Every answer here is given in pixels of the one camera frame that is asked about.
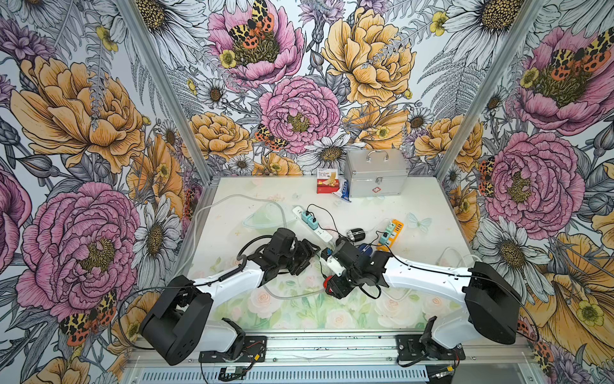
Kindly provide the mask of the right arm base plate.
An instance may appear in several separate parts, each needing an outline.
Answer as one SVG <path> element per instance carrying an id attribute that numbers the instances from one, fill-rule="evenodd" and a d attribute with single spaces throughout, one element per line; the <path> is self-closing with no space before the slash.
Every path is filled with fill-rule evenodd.
<path id="1" fill-rule="evenodd" d="M 454 362 L 466 359 L 461 346 L 446 349 L 433 341 L 422 342 L 421 335 L 418 334 L 398 334 L 395 336 L 395 342 L 401 362 L 411 362 L 419 358 Z"/>

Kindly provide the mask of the aluminium front rail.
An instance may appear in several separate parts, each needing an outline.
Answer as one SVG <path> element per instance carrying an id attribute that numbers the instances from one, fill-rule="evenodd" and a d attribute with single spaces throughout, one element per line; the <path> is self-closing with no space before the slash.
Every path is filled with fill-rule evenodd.
<path id="1" fill-rule="evenodd" d="M 265 357 L 256 363 L 264 366 L 361 366 L 395 365 L 399 335 L 419 337 L 419 330 L 271 330 Z M 521 336 L 513 345 L 500 345 L 487 339 L 462 343 L 465 360 L 460 364 L 532 363 L 532 351 Z"/>

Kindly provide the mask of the green adapter on orange strip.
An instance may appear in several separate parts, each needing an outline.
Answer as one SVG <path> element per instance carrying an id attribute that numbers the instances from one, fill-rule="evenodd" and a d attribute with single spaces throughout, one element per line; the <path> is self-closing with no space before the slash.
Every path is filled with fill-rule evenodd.
<path id="1" fill-rule="evenodd" d="M 379 238 L 379 246 L 392 246 L 395 234 L 391 231 L 382 231 Z"/>

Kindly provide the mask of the dark blue electric shaver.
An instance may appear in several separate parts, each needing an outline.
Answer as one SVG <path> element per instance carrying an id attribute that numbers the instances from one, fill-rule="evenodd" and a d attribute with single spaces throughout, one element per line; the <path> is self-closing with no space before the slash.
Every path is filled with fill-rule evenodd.
<path id="1" fill-rule="evenodd" d="M 371 256 L 371 254 L 374 252 L 373 247 L 367 243 L 359 245 L 358 250 L 361 251 L 361 253 L 366 254 L 367 256 Z"/>

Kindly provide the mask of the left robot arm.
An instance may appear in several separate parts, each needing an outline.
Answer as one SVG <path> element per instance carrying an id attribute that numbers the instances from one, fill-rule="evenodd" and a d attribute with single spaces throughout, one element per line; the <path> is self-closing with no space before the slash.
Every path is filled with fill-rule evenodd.
<path id="1" fill-rule="evenodd" d="M 235 321 L 210 319 L 220 305 L 255 291 L 280 274 L 298 276 L 321 248 L 298 239 L 287 228 L 250 240 L 238 252 L 235 268 L 212 278 L 190 280 L 179 275 L 161 288 L 161 294 L 142 320 L 139 334 L 171 366 L 193 352 L 214 355 L 228 362 L 244 356 L 246 332 Z"/>

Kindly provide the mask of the red cardboard box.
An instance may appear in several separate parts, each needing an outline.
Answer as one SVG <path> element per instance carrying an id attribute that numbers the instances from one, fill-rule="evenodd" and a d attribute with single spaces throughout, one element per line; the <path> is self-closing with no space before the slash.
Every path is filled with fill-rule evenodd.
<path id="1" fill-rule="evenodd" d="M 340 181 L 337 168 L 317 169 L 317 193 L 320 195 L 332 194 L 339 191 Z"/>

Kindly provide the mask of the silver metal case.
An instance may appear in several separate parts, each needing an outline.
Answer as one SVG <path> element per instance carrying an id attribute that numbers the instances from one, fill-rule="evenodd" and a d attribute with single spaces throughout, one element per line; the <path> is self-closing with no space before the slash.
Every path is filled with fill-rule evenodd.
<path id="1" fill-rule="evenodd" d="M 346 156 L 344 176 L 354 199 L 399 195 L 408 173 L 399 150 L 353 150 Z"/>

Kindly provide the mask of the teal usb charger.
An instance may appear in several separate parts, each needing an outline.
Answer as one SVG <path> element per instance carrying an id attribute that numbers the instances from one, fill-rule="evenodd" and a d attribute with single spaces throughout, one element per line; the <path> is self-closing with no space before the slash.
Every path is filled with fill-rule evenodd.
<path id="1" fill-rule="evenodd" d="M 313 214 L 304 212 L 302 215 L 302 220 L 311 230 L 317 230 L 320 228 L 318 220 L 313 216 Z"/>

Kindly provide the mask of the orange power strip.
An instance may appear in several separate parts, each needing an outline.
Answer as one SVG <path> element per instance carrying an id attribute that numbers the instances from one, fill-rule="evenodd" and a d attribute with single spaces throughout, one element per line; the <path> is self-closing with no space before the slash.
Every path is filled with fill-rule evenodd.
<path id="1" fill-rule="evenodd" d="M 379 238 L 377 240 L 377 249 L 379 251 L 387 251 L 399 238 L 404 224 L 396 219 L 393 219 L 385 230 L 378 231 Z"/>

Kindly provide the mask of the white power strip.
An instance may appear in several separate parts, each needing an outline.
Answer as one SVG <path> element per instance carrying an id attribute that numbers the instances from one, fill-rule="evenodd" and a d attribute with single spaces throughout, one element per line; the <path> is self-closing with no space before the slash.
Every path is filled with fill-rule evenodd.
<path id="1" fill-rule="evenodd" d="M 332 243 L 334 238 L 328 231 L 321 228 L 318 220 L 313 214 L 307 213 L 306 210 L 304 210 L 301 206 L 295 206 L 292 209 L 292 212 L 297 217 L 297 219 L 302 224 L 305 224 L 311 232 L 313 232 L 316 236 L 318 236 L 318 238 L 320 238 L 321 241 L 325 243 Z"/>

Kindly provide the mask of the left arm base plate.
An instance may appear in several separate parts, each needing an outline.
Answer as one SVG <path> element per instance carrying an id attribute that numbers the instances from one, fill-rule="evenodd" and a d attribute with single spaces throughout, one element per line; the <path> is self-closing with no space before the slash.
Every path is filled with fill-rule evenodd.
<path id="1" fill-rule="evenodd" d="M 260 335 L 239 337 L 227 351 L 201 351 L 200 363 L 257 363 L 265 360 L 268 338 Z"/>

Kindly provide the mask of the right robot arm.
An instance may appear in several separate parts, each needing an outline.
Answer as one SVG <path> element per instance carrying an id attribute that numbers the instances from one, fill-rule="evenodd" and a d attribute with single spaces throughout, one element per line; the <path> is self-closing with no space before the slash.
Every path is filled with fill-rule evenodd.
<path id="1" fill-rule="evenodd" d="M 340 240 L 320 253 L 332 275 L 323 286 L 326 294 L 343 299 L 354 289 L 372 286 L 407 289 L 448 299 L 459 307 L 454 312 L 428 319 L 416 350 L 398 342 L 398 362 L 404 366 L 426 359 L 460 361 L 462 345 L 487 339 L 500 345 L 516 342 L 521 296 L 490 265 L 440 267 L 411 262 L 391 250 L 366 254 Z"/>

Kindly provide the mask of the red electric shaver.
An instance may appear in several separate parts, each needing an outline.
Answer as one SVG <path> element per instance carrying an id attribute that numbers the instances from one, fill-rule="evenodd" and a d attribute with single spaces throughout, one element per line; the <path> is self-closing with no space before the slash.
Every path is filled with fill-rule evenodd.
<path id="1" fill-rule="evenodd" d="M 325 281 L 324 281 L 324 283 L 323 283 L 323 286 L 324 286 L 325 290 L 327 290 L 327 289 L 328 289 L 328 286 L 329 286 L 329 281 L 331 280 L 331 278 L 332 278 L 332 275 L 331 275 L 331 276 L 329 276 L 329 277 L 327 277 L 327 278 L 325 279 Z"/>

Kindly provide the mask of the blue white packet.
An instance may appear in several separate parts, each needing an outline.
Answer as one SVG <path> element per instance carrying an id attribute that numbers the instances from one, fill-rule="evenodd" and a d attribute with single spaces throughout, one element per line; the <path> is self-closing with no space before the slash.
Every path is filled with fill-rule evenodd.
<path id="1" fill-rule="evenodd" d="M 340 184 L 340 188 L 334 192 L 334 195 L 343 200 L 344 202 L 350 203 L 350 186 L 347 180 L 344 180 Z"/>

